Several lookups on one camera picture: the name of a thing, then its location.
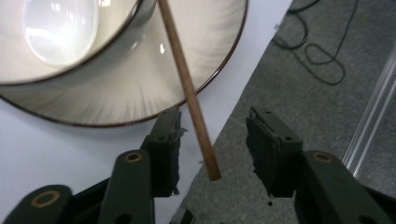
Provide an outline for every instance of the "gray carpet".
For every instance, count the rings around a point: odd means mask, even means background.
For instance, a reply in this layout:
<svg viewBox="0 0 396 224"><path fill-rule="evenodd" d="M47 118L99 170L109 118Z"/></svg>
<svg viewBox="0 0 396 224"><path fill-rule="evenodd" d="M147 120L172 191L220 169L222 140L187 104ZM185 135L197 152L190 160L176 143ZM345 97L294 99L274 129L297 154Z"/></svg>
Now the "gray carpet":
<svg viewBox="0 0 396 224"><path fill-rule="evenodd" d="M296 0L291 7L307 2ZM351 0L322 0L301 13L309 27L307 43L335 52L352 8ZM245 145L249 108L260 106L277 113L304 139L304 150L325 150L341 159L395 43L395 19L394 0L360 0L337 57L346 68L346 77L337 86L318 82L289 51L273 44L268 47L214 145L223 178L211 183L203 168L182 204L193 212L196 223L297 223L292 199L269 199L252 172ZM278 34L297 43L302 25L287 17ZM303 49L295 52L306 62ZM312 69L328 80L340 76L334 63ZM393 102L361 174L361 183L393 197L395 115Z"/></svg>

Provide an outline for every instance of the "plate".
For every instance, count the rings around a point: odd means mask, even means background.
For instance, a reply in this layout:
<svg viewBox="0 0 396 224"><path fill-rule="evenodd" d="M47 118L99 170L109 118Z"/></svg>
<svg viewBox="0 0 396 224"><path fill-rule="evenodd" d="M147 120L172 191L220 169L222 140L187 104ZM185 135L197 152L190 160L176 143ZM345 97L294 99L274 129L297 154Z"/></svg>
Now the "plate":
<svg viewBox="0 0 396 224"><path fill-rule="evenodd" d="M245 22L248 1L172 0L179 38L197 91L227 63ZM44 119L76 126L112 127L155 118L184 102L173 54L156 7L143 40L94 68L18 90L2 98Z"/></svg>

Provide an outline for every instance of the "white tabletop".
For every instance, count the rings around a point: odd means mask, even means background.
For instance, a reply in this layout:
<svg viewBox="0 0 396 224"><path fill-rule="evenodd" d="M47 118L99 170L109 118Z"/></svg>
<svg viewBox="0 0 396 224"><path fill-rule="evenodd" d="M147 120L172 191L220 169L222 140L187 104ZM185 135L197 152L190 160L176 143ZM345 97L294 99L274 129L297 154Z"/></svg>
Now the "white tabletop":
<svg viewBox="0 0 396 224"><path fill-rule="evenodd" d="M249 0L239 44L215 80L199 94L212 143L281 23L291 0ZM156 223L169 223L202 164L189 111L181 108L180 194L155 199ZM78 193L111 174L115 159L138 149L155 120L130 127L88 129L36 118L0 100L0 220L34 189L62 184Z"/></svg>

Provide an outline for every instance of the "black cable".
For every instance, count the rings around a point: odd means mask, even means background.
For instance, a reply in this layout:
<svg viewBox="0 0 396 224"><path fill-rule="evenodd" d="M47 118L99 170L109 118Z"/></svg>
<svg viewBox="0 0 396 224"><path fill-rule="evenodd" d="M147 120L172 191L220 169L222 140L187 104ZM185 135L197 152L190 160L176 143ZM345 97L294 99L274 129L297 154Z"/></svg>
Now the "black cable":
<svg viewBox="0 0 396 224"><path fill-rule="evenodd" d="M343 33L343 36L341 37L341 40L340 40L340 42L339 42L339 44L337 46L337 50L334 53L334 55L330 54L329 51L324 49L319 44L315 44L315 43L314 44L308 44L304 48L305 58L309 61L310 64L315 65L315 66L319 66L319 65L324 65L324 64L328 64L328 63L336 63L340 67L340 70L341 70L342 74L341 74L341 77L335 82L331 82L331 81L328 81L328 80L325 80L325 79L319 77L315 72L313 72L309 68L308 64L306 64L298 56L298 54L294 51L295 49L298 49L298 48L303 46L303 44L305 43L305 41L306 41L306 39L308 37L308 33L309 33L308 26L307 26L305 20L300 16L299 12L302 12L304 10L307 10L307 9L311 8L312 6L317 4L319 1L320 0L315 0L314 2L308 4L308 5L304 6L304 7L298 7L298 8L295 8L295 9L289 9L288 10L287 15L295 16L299 20L299 22L303 25L303 27L304 27L304 38L299 44L297 44L295 46L290 46L283 38L281 38L279 36L275 36L272 41L277 47L279 47L281 49L290 50L291 53L293 54L294 58L299 62L299 64L301 64L305 68L305 70L309 74L311 74L316 80L318 80L318 81L320 81L322 83L325 83L327 85L335 86L335 85L338 85L339 83L341 83L344 80L345 76L346 76L346 69L345 69L344 65L340 61L338 61L336 58L337 58L338 53L340 52L340 49L343 46L344 41L345 41L345 39L347 37L347 31L349 30L350 23L352 23L352 20L353 20L353 18L355 16L355 13L357 11L359 0L355 0L353 10L352 10L351 15L349 17L349 20L347 21L347 24L346 24L346 29L345 29L345 31ZM321 61L321 62L313 60L313 58L309 54L309 49L312 49L312 48L315 48L315 49L321 51L321 53L326 55L329 58L329 60Z"/></svg>

